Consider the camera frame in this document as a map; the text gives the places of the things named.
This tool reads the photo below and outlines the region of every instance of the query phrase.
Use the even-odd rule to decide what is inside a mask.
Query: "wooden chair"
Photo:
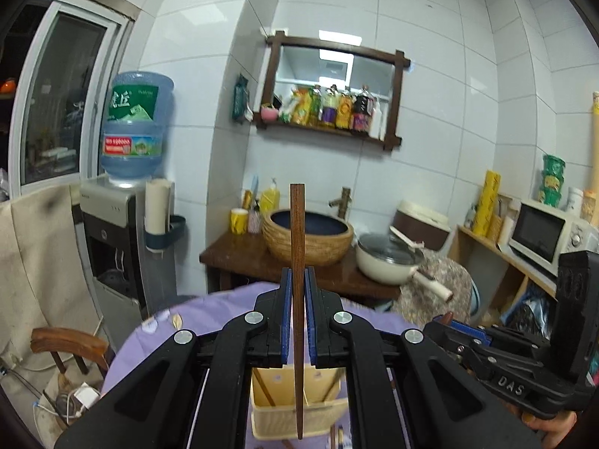
[[[39,327],[31,333],[31,351],[34,353],[49,352],[62,374],[67,368],[58,356],[59,352],[72,354],[82,374],[89,373],[83,358],[98,365],[102,377],[106,377],[115,352],[110,345],[97,336],[64,327]]]

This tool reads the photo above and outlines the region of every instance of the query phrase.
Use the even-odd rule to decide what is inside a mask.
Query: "cooking pot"
[[[418,269],[424,261],[421,247],[401,233],[397,236],[362,235],[356,248],[358,268],[370,279],[386,285],[403,285],[414,279],[449,302],[453,292]]]

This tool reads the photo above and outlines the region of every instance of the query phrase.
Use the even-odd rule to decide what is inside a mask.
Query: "red label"
[[[107,136],[104,137],[104,153],[106,155],[130,155],[131,137]]]

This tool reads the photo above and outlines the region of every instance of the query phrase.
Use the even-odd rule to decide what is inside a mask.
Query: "yellow soap bottle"
[[[262,192],[260,196],[260,212],[264,217],[268,216],[271,211],[276,211],[279,208],[281,192],[277,188],[277,181],[273,179],[273,183],[268,189]]]

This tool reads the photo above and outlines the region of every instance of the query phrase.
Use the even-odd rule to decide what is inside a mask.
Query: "wooden mirror frame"
[[[359,138],[366,142],[382,145],[383,150],[392,151],[395,147],[401,145],[401,138],[395,135],[397,128],[397,119],[399,116],[399,101],[401,98],[401,84],[403,80],[404,69],[410,67],[410,60],[406,59],[402,51],[396,50],[394,54],[346,43],[332,42],[330,40],[311,39],[307,37],[291,37],[285,35],[285,32],[278,30],[275,35],[267,38],[267,45],[270,46],[270,59],[264,79],[264,88],[262,89],[262,99],[260,104],[271,103],[274,96],[274,85],[281,59],[282,47],[304,47],[308,49],[324,49],[335,52],[345,52],[346,54],[358,55],[375,61],[387,62],[394,65],[393,72],[393,94],[389,103],[389,113],[387,114],[387,129],[383,140],[374,139],[369,136],[351,134],[350,131],[337,130],[332,128],[310,128],[303,125],[289,124],[291,127],[306,128],[309,130],[327,131],[337,135],[346,135]],[[268,122],[263,122],[260,112],[254,113],[254,123],[257,128],[266,129]]]

